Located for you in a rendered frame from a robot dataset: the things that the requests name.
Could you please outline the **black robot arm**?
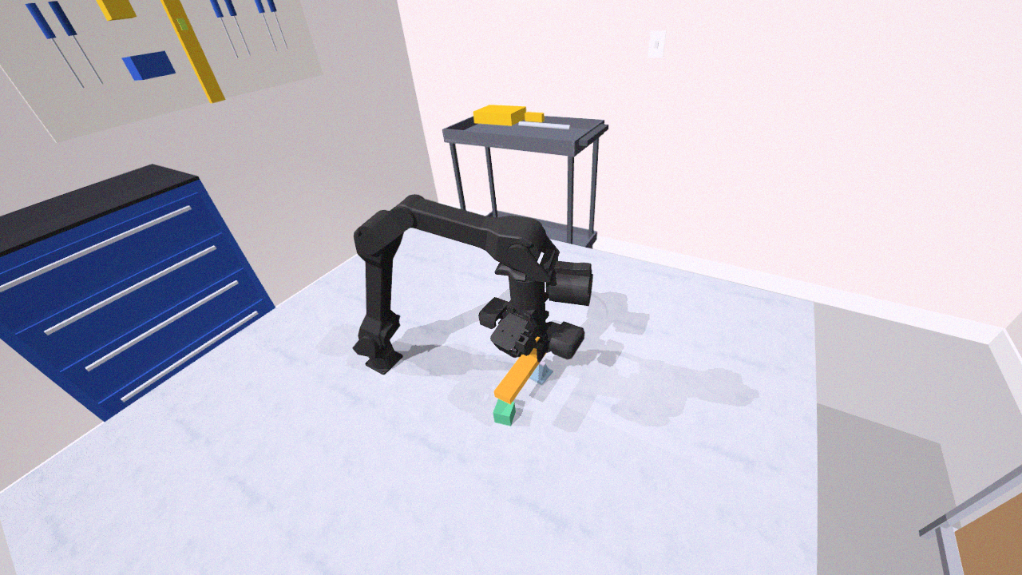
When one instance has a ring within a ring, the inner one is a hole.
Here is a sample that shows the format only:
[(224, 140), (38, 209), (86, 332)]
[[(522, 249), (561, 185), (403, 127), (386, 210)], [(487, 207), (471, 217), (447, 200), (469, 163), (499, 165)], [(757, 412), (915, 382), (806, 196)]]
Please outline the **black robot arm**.
[[(353, 350), (369, 357), (365, 365), (381, 375), (404, 357), (390, 342), (401, 317), (390, 307), (394, 254), (410, 227), (487, 251), (500, 262), (496, 276), (509, 277), (510, 297), (516, 304), (539, 303), (546, 283), (550, 301), (590, 306), (592, 265), (558, 261), (560, 251), (539, 220), (487, 217), (410, 194), (393, 210), (376, 212), (354, 232), (355, 251), (366, 262), (367, 315)], [(518, 315), (510, 306), (507, 310), (490, 342), (514, 358), (530, 355), (539, 325), (526, 313)]]

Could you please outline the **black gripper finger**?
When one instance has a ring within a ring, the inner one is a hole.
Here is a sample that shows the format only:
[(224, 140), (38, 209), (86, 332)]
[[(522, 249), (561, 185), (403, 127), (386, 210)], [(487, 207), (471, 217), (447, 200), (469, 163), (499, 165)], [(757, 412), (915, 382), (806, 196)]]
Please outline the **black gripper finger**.
[(540, 343), (540, 340), (537, 341), (535, 349), (537, 349), (538, 363), (541, 362), (541, 358), (543, 358), (546, 353), (550, 353), (550, 346), (547, 346), (546, 343)]

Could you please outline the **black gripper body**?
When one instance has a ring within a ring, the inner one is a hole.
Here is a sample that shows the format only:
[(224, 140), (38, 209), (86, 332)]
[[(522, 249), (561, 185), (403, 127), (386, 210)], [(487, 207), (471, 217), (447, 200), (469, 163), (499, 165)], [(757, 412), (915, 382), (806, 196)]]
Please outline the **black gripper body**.
[(479, 323), (483, 327), (493, 330), (499, 318), (501, 320), (506, 318), (508, 306), (514, 308), (518, 315), (523, 316), (526, 313), (532, 316), (535, 323), (539, 325), (540, 343), (546, 343), (547, 346), (550, 346), (550, 351), (553, 355), (572, 360), (584, 341), (584, 328), (571, 323), (565, 323), (564, 321), (562, 324), (552, 323), (552, 321), (546, 323), (546, 319), (550, 316), (550, 312), (546, 312), (546, 301), (548, 298), (549, 295), (545, 292), (545, 297), (539, 303), (532, 305), (516, 304), (511, 297), (509, 302), (506, 299), (492, 298), (481, 312), (479, 312)]

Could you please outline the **green cube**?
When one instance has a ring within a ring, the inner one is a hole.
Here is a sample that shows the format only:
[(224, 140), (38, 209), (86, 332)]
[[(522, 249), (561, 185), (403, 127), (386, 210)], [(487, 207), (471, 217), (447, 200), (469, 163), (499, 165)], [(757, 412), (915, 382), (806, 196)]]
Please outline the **green cube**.
[(511, 426), (515, 414), (515, 402), (512, 402), (510, 405), (498, 399), (495, 409), (493, 409), (495, 423), (501, 423), (501, 425)]

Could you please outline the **orange bar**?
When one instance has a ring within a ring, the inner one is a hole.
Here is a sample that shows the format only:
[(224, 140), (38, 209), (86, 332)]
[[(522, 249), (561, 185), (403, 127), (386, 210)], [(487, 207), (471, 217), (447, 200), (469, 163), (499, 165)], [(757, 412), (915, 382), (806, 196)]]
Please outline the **orange bar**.
[(521, 392), (521, 388), (529, 381), (537, 365), (539, 365), (537, 349), (533, 348), (530, 355), (522, 355), (515, 362), (503, 381), (499, 383), (499, 387), (495, 389), (495, 397), (511, 405), (516, 395)]

